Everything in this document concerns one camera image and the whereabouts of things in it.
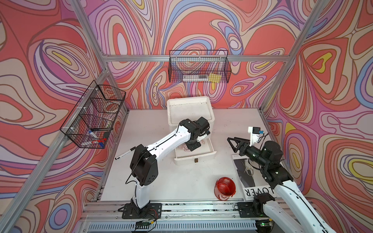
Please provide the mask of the white bottom drawer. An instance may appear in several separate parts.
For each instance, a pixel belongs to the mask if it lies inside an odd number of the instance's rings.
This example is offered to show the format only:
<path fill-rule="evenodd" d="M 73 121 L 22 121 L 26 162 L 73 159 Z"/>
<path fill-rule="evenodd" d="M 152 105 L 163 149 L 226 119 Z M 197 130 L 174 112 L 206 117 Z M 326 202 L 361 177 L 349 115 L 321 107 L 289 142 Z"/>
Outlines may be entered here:
<path fill-rule="evenodd" d="M 183 145 L 178 146 L 175 149 L 174 163 L 178 166 L 194 164 L 194 159 L 198 158 L 199 162 L 204 162 L 207 160 L 214 159 L 216 156 L 216 151 L 213 148 L 210 138 L 203 139 L 200 141 L 201 147 L 194 151 L 185 152 L 183 151 Z"/>

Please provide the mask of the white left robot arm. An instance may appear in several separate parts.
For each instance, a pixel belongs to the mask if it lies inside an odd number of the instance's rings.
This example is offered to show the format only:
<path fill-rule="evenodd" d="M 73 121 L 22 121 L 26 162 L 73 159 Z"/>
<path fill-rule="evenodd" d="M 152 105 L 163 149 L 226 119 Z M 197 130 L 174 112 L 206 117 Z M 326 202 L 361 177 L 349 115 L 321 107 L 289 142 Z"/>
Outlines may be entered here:
<path fill-rule="evenodd" d="M 201 141 L 210 135 L 210 125 L 207 119 L 200 117 L 192 121 L 180 121 L 178 127 L 161 140 L 144 146 L 135 147 L 130 163 L 131 173 L 126 184 L 134 182 L 135 193 L 131 202 L 120 208 L 123 219 L 145 218 L 154 213 L 154 218 L 161 214 L 162 204 L 150 204 L 150 184 L 158 176 L 158 162 L 171 151 L 185 144 L 189 151 L 201 147 Z"/>

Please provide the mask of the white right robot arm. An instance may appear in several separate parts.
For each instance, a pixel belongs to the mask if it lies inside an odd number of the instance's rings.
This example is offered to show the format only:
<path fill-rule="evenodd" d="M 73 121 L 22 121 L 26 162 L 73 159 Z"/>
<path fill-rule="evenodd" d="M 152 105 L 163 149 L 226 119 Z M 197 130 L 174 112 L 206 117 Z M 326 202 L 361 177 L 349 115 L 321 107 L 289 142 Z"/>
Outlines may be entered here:
<path fill-rule="evenodd" d="M 283 152 L 275 141 L 266 141 L 258 149 L 249 140 L 227 139 L 233 152 L 247 156 L 259 165 L 259 171 L 268 185 L 285 201 L 293 215 L 285 212 L 269 193 L 255 196 L 252 209 L 255 215 L 266 215 L 285 233 L 333 233 L 334 230 L 317 213 L 302 194 L 290 173 L 280 164 Z"/>

